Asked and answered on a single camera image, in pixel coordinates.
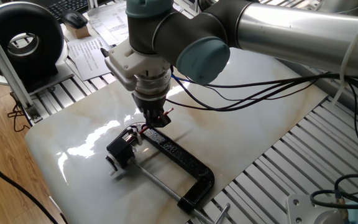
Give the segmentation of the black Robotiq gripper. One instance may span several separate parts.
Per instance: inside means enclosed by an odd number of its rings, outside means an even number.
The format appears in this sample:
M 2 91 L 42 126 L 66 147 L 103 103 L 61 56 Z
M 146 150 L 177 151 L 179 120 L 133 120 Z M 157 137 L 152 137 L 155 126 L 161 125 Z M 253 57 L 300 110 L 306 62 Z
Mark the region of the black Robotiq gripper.
M 132 97 L 138 109 L 144 114 L 147 126 L 165 127 L 171 122 L 168 117 L 169 111 L 164 112 L 163 110 L 166 94 L 145 95 L 138 91 L 133 91 Z

